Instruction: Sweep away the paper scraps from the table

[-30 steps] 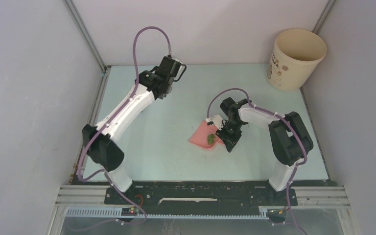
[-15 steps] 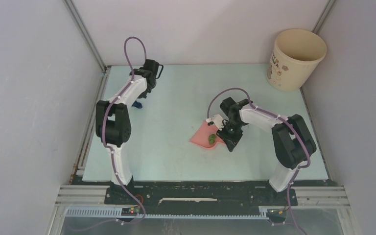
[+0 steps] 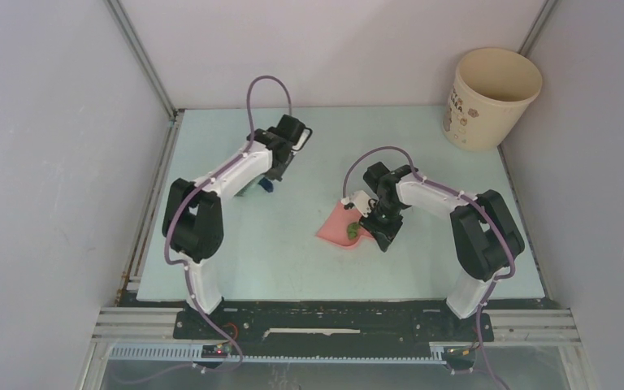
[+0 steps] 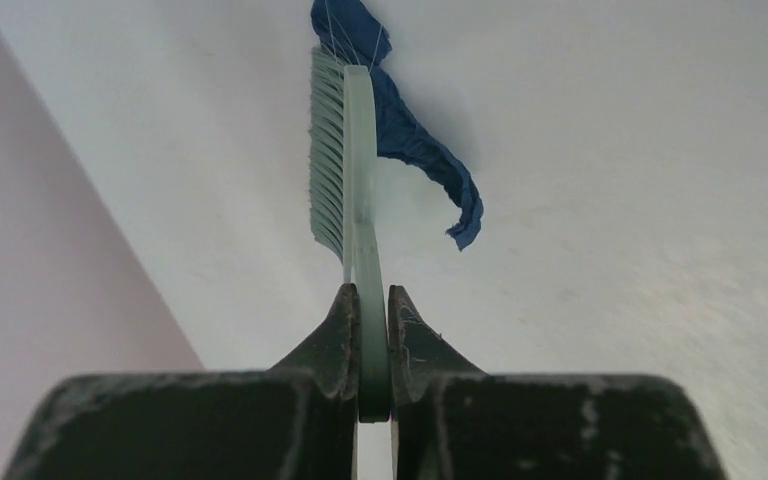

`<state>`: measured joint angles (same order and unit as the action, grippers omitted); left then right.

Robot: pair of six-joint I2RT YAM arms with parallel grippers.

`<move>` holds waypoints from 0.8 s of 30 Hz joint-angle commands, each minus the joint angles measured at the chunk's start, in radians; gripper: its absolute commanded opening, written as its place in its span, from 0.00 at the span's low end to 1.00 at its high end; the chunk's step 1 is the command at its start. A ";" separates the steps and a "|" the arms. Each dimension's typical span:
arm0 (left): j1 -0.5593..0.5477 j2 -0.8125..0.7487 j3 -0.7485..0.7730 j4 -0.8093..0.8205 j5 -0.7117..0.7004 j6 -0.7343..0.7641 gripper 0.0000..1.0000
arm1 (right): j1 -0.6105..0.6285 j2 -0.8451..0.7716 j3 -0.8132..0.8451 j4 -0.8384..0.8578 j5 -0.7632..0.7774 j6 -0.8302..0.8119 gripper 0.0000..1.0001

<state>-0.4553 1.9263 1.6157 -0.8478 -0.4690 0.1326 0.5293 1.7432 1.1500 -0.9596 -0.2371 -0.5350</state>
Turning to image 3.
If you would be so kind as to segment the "pink dustpan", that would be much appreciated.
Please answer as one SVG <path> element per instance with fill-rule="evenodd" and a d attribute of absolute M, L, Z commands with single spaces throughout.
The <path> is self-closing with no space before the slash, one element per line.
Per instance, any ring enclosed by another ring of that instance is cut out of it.
<path fill-rule="evenodd" d="M 359 227 L 353 237 L 349 235 L 351 224 L 359 224 L 362 214 L 357 209 L 345 209 L 345 205 L 338 201 L 328 218 L 315 236 L 341 249 L 356 249 L 362 242 L 375 242 L 375 239 L 364 228 Z"/>

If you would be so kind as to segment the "green hand brush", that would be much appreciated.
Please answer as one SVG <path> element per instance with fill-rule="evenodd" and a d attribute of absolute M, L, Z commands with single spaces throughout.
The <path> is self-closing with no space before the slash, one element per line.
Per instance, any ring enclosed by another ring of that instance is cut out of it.
<path fill-rule="evenodd" d="M 236 193 L 236 197 L 244 197 L 258 186 L 257 181 L 251 181 Z"/>

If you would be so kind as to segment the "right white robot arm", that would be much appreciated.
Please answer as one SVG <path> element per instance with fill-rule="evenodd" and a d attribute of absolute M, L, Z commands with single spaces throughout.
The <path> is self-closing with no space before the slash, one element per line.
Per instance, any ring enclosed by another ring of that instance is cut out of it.
<path fill-rule="evenodd" d="M 453 233 L 461 274 L 446 298 L 450 309 L 440 317 L 440 329 L 452 340 L 468 334 L 471 316 L 491 295 L 492 285 L 514 272 L 526 248 L 504 198 L 494 190 L 458 193 L 414 176 L 409 165 L 393 171 L 383 163 L 369 166 L 363 179 L 373 192 L 352 203 L 361 212 L 359 224 L 387 251 L 403 225 L 402 211 L 419 208 L 447 220 Z"/>

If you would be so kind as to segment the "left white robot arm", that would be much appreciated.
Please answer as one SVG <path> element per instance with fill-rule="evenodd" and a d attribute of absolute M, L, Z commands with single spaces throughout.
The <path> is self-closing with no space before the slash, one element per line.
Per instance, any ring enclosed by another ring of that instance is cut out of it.
<path fill-rule="evenodd" d="M 274 127 L 250 130 L 243 146 L 214 171 L 171 184 L 162 222 L 164 260 L 183 268 L 187 302 L 197 310 L 193 328 L 203 337 L 215 338 L 224 328 L 224 316 L 215 310 L 223 294 L 211 261 L 223 243 L 224 204 L 259 180 L 282 180 L 312 135 L 299 119 L 283 115 Z"/>

